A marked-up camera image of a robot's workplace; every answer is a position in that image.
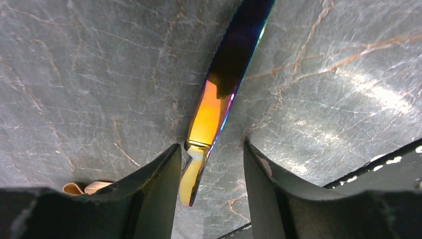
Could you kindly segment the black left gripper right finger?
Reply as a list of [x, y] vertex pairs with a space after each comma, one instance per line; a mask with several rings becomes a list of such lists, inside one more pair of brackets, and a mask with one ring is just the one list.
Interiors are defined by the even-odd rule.
[[341, 194], [271, 161], [250, 141], [244, 174], [255, 239], [419, 239], [421, 190]]

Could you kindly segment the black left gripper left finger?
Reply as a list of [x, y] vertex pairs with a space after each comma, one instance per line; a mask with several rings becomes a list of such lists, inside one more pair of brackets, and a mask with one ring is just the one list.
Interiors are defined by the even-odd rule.
[[169, 239], [182, 151], [172, 144], [157, 158], [92, 195], [46, 187], [2, 188], [3, 239]]

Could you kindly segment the peach cloth napkin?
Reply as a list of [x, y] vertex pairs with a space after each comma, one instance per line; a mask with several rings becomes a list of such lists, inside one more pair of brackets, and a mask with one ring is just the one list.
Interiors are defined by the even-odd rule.
[[71, 182], [67, 183], [63, 186], [62, 192], [71, 195], [71, 196], [78, 196], [78, 195], [92, 195], [96, 193], [98, 190], [111, 185], [113, 182], [106, 182], [106, 181], [94, 181], [88, 186], [81, 187], [79, 184]]

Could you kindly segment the iridescent rainbow knife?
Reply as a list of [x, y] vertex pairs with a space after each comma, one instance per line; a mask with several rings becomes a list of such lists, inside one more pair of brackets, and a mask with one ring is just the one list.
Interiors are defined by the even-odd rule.
[[242, 1], [214, 54], [184, 142], [189, 158], [180, 180], [179, 199], [185, 207], [194, 204], [209, 155], [226, 123], [274, 3]]

